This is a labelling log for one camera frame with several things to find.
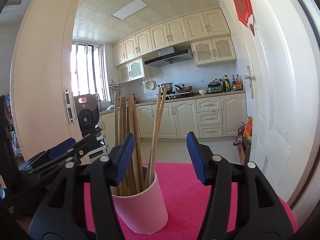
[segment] window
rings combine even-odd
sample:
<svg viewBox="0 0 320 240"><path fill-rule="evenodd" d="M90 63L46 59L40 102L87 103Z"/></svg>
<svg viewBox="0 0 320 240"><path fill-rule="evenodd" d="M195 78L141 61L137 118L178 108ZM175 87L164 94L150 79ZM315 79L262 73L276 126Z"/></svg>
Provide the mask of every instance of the window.
<svg viewBox="0 0 320 240"><path fill-rule="evenodd" d="M101 100L108 101L102 47L73 42L70 61L73 95L98 93Z"/></svg>

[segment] lattice cabinet door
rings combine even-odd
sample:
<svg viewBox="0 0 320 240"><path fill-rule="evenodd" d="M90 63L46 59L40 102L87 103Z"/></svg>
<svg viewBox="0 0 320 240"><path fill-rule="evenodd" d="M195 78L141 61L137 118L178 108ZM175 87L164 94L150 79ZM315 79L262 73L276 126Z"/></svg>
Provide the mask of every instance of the lattice cabinet door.
<svg viewBox="0 0 320 240"><path fill-rule="evenodd" d="M131 80L144 77L142 58L129 62L129 71Z"/></svg>
<svg viewBox="0 0 320 240"><path fill-rule="evenodd" d="M230 36L211 39L217 61L236 60L236 53Z"/></svg>
<svg viewBox="0 0 320 240"><path fill-rule="evenodd" d="M216 62L211 39L191 43L196 65Z"/></svg>
<svg viewBox="0 0 320 240"><path fill-rule="evenodd" d="M126 83L131 80L129 72L129 63L118 67L120 83Z"/></svg>

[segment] floor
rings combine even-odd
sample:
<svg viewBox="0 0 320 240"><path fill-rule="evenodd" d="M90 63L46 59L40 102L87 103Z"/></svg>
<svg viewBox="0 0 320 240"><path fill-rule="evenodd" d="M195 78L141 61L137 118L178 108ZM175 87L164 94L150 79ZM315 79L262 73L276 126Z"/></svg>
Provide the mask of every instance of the floor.
<svg viewBox="0 0 320 240"><path fill-rule="evenodd" d="M213 154L218 154L227 159L230 163L240 164L237 147L233 146L234 141L201 142L210 147ZM179 162L191 163L186 143L158 142L156 162ZM141 142L141 155L143 163L149 161L151 142Z"/></svg>

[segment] bowl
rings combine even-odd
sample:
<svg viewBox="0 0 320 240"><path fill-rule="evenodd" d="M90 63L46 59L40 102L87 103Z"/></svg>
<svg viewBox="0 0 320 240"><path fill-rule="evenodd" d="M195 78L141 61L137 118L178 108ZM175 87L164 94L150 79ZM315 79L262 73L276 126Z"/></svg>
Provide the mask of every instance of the bowl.
<svg viewBox="0 0 320 240"><path fill-rule="evenodd" d="M206 89L200 89L200 90L199 90L199 93L200 93L201 95L205 95L205 94L207 93L207 90L206 90Z"/></svg>

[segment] red paper banner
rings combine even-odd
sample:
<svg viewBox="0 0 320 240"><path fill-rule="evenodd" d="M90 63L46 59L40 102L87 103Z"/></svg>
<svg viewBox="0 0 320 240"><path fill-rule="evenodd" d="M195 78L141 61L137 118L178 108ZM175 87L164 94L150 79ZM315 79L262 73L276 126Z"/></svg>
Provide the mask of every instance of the red paper banner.
<svg viewBox="0 0 320 240"><path fill-rule="evenodd" d="M247 28L252 31L254 36L253 28L253 13L250 0L233 0L236 6L236 11L238 14L238 19L242 22Z"/></svg>

